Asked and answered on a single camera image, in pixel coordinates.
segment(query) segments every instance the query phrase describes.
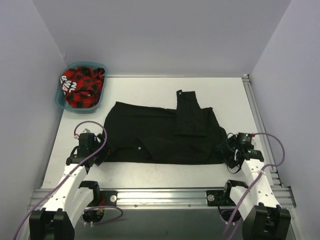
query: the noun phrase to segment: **laundry basket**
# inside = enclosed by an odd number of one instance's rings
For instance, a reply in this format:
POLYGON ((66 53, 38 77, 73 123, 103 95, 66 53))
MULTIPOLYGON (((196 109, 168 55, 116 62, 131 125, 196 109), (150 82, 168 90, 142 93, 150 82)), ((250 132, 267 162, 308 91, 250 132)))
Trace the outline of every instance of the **laundry basket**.
POLYGON ((98 103, 93 106, 93 107, 88 107, 88 108, 75 108, 69 105, 67 101, 65 101, 65 94, 64 91, 62 90, 61 82, 59 81, 59 86, 55 94, 55 104, 65 110, 68 110, 70 112, 75 112, 75 113, 92 113, 94 112, 100 105, 103 94, 104 94, 104 89, 106 85, 106 79, 107 79, 107 67, 101 63, 97 62, 90 62, 90 61, 77 61, 72 64, 70 64, 64 72, 66 72, 68 69, 76 69, 77 67, 88 67, 91 69, 97 69, 97 68, 102 68, 104 69, 104 80, 103 80, 103 85, 102 85, 102 91, 101 95, 99 98, 98 103))

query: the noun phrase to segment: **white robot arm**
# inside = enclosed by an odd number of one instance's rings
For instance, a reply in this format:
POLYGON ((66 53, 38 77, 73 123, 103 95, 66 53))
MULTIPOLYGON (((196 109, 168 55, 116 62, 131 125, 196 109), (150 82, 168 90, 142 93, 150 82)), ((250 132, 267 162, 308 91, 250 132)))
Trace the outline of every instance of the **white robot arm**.
MULTIPOLYGON (((246 182, 228 180, 223 199, 236 204, 242 219, 243 240, 285 240, 290 213, 282 209, 263 171, 262 154, 251 145, 252 135, 239 133, 220 146, 228 167, 239 166, 246 182)), ((97 182, 84 181, 96 159, 92 158, 70 172, 99 146, 93 133, 81 133, 77 154, 72 151, 60 180, 66 182, 51 196, 41 210, 29 218, 30 240, 74 240, 75 225, 89 206, 97 206, 101 192, 97 182)))
POLYGON ((238 133, 226 141, 226 147, 222 146, 227 166, 239 166, 246 178, 245 182, 228 180, 223 198, 236 204, 243 219, 243 240, 285 240, 291 215, 275 198, 264 172, 264 158, 254 150, 252 137, 238 133))

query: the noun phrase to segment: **red and black checkered cloth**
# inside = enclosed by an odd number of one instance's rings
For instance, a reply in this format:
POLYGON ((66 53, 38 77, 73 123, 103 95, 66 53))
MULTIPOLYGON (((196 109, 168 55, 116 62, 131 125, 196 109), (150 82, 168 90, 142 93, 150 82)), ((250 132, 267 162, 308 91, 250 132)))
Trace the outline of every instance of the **red and black checkered cloth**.
POLYGON ((67 101, 73 108, 91 108, 100 99, 105 79, 103 68, 91 69, 79 66, 68 69, 61 77, 61 86, 67 101))

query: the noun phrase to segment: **purple cable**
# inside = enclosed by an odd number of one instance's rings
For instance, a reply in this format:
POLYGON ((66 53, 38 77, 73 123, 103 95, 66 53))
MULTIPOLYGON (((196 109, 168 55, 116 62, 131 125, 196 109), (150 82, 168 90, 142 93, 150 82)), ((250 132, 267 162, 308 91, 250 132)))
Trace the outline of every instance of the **purple cable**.
POLYGON ((105 138, 104 138, 104 142, 103 144, 95 151, 93 152, 91 155, 87 156, 85 159, 83 159, 77 166, 74 167, 74 169, 72 169, 69 174, 53 189, 51 190, 47 195, 45 195, 39 202, 37 202, 30 211, 27 212, 27 214, 24 216, 24 218, 22 219, 22 221, 20 222, 17 230, 14 233, 13 239, 12 240, 16 240, 17 236, 19 234, 20 229, 22 228, 23 224, 25 223, 25 221, 27 220, 27 218, 30 216, 30 214, 43 202, 45 201, 48 197, 50 197, 53 193, 55 193, 55 191, 57 191, 70 177, 70 175, 72 175, 84 162, 86 162, 88 159, 92 158, 94 155, 96 155, 98 152, 101 151, 101 149, 106 145, 107 142, 107 131, 104 128, 104 126, 102 126, 100 123, 96 122, 96 121, 83 121, 80 122, 73 131, 73 135, 76 135, 76 131, 78 129, 78 127, 82 124, 86 124, 86 123, 92 123, 92 124, 96 124, 98 126, 100 126, 104 132, 105 138))
MULTIPOLYGON (((261 168, 261 171, 264 171, 267 167, 276 167, 277 168, 277 167, 281 166, 284 163, 285 158, 286 158, 286 151, 285 151, 285 147, 282 144, 282 142, 276 136, 274 136, 274 135, 272 135, 270 133, 257 132, 257 133, 253 134, 253 136, 255 136, 255 135, 266 135, 268 137, 272 137, 272 138, 274 138, 275 140, 278 141, 278 143, 280 144, 280 146, 282 148, 282 159, 281 159, 280 163, 278 163, 278 164, 266 164, 261 168)), ((234 208, 234 210, 233 210, 233 212, 232 212, 232 214, 230 216, 230 219, 229 219, 229 221, 228 221, 228 223, 227 223, 227 225, 226 225, 226 227, 225 227, 225 229, 223 231, 222 238, 224 238, 225 234, 229 230, 229 228, 231 226, 231 223, 232 223, 232 220, 234 219, 237 211, 239 210, 240 205, 245 200, 246 196, 250 193, 250 190, 253 188, 253 186, 259 181, 261 176, 262 176, 262 172, 259 173, 259 175, 256 177, 256 179, 250 184, 250 186, 247 188, 247 190, 244 192, 244 194, 240 198, 238 204, 235 206, 235 208, 234 208)))
POLYGON ((122 215, 124 214, 124 211, 121 208, 117 207, 117 206, 105 206, 105 205, 89 207, 89 208, 85 209, 84 212, 88 212, 88 211, 93 210, 93 209, 117 209, 117 210, 120 211, 120 214, 118 216, 115 216, 115 217, 113 217, 111 219, 108 219, 108 220, 105 220, 105 221, 94 222, 93 223, 94 225, 110 223, 110 222, 112 222, 114 220, 117 220, 117 219, 121 218, 122 215))
POLYGON ((229 236, 229 238, 228 238, 227 240, 231 240, 231 239, 235 236, 236 231, 237 231, 237 229, 238 229, 239 226, 240 226, 240 223, 241 223, 241 219, 236 222, 236 225, 235 225, 234 229, 232 230, 231 235, 229 236))

